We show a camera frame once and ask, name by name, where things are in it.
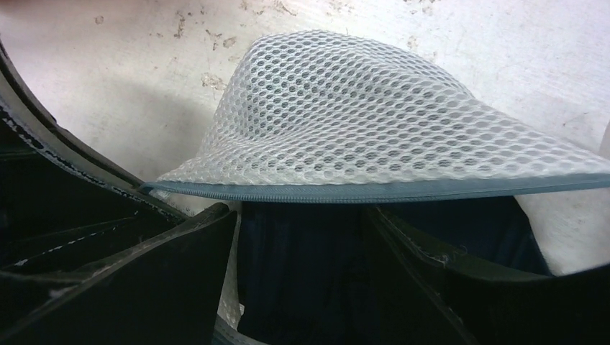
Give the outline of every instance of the navy clothing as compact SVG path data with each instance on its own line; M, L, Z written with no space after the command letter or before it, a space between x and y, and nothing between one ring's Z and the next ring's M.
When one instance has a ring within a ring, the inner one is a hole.
M244 203L237 271L245 313L238 330L277 345L379 344L362 240L366 207ZM548 273L514 198L382 207L469 254Z

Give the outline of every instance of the white mesh fabric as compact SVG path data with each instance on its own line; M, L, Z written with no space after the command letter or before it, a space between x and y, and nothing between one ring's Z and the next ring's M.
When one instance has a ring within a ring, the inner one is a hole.
M160 180L339 185L608 172L608 161L477 101L411 52L315 31L255 42L197 157Z

